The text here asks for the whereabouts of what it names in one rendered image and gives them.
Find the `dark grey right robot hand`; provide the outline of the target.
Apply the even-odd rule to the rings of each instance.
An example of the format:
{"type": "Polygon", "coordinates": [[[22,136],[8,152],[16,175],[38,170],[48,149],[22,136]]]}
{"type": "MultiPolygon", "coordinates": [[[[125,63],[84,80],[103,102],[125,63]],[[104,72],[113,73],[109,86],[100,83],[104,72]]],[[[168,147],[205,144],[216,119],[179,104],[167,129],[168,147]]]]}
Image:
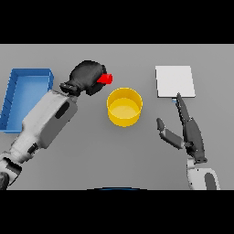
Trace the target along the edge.
{"type": "Polygon", "coordinates": [[[182,123],[183,136],[180,137],[170,131],[165,126],[163,120],[157,118],[157,130],[159,131],[160,138],[178,150],[186,149],[186,153],[195,160],[196,164],[206,163],[207,158],[205,156],[202,134],[195,119],[189,116],[186,104],[180,93],[176,95],[175,106],[178,110],[180,122],[182,123]]]}

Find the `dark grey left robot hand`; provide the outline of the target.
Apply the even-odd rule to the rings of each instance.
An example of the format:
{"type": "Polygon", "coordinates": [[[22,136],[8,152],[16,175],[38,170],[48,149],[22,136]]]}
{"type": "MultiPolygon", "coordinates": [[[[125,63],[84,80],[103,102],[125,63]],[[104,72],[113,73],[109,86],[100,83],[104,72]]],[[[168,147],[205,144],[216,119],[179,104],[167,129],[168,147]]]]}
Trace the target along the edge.
{"type": "Polygon", "coordinates": [[[98,79],[106,73],[104,65],[96,61],[84,60],[69,74],[69,81],[59,86],[63,92],[72,96],[79,97],[83,91],[92,96],[104,87],[98,79]]]}

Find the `red beaker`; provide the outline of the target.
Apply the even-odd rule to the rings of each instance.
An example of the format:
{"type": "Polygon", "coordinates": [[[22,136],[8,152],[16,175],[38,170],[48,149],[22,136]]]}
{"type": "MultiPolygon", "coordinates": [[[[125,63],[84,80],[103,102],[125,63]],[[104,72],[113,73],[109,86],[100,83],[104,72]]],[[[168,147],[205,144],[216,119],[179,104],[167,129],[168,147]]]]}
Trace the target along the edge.
{"type": "Polygon", "coordinates": [[[98,79],[98,82],[101,84],[111,84],[112,83],[112,74],[111,73],[104,73],[98,79]]]}

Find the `yellow bowl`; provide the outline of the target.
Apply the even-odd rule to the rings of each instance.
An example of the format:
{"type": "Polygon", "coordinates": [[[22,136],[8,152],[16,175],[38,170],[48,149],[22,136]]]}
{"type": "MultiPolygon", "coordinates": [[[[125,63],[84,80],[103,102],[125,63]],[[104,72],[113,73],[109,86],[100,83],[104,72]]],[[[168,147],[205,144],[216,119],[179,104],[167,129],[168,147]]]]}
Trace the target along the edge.
{"type": "Polygon", "coordinates": [[[143,108],[141,95],[131,88],[113,90],[106,101],[107,113],[110,121],[122,128],[137,123],[143,108]]]}

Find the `pale square measuring scale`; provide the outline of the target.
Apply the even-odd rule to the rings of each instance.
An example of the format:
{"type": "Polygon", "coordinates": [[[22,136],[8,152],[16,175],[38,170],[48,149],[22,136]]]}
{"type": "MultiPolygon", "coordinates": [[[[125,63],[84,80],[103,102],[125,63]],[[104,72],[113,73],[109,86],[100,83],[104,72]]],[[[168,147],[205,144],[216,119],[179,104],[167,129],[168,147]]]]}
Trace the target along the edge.
{"type": "Polygon", "coordinates": [[[156,66],[156,89],[159,98],[195,98],[195,87],[190,66],[156,66]]]}

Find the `blue tray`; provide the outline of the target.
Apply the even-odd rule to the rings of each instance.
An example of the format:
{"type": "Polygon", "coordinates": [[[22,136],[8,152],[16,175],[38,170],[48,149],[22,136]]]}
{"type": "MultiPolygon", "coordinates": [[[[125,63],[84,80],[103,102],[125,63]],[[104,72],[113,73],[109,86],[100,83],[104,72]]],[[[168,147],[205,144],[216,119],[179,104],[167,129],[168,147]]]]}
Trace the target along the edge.
{"type": "Polygon", "coordinates": [[[51,69],[11,69],[0,111],[0,132],[20,133],[22,121],[53,88],[51,69]]]}

